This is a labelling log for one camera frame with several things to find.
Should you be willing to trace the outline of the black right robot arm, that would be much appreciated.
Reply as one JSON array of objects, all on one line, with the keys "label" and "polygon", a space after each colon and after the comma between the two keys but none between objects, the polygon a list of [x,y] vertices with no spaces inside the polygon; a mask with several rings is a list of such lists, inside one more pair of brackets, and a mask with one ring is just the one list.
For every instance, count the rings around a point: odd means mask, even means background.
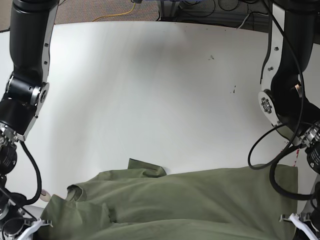
[{"label": "black right robot arm", "polygon": [[13,71],[0,101],[0,232],[3,240],[30,240],[51,221],[25,209],[41,195],[40,170],[27,153],[36,174],[32,198],[6,189],[7,175],[17,164],[17,144],[25,141],[39,117],[49,92],[50,44],[58,10],[57,0],[15,0],[9,27],[9,52]]}]

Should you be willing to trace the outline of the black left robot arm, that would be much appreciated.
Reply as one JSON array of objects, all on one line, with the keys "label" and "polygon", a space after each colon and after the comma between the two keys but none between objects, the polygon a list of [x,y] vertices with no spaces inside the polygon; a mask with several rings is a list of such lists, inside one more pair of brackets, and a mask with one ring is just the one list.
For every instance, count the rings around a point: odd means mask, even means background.
[{"label": "black left robot arm", "polygon": [[287,221],[296,227],[295,239],[320,237],[320,185],[310,194],[283,189],[276,182],[279,161],[304,149],[310,168],[320,171],[320,109],[306,97],[303,73],[314,44],[320,3],[317,0],[265,0],[269,18],[268,48],[260,75],[258,102],[274,131],[287,139],[287,145],[270,162],[269,181],[280,195],[308,201],[312,212],[291,214]]}]

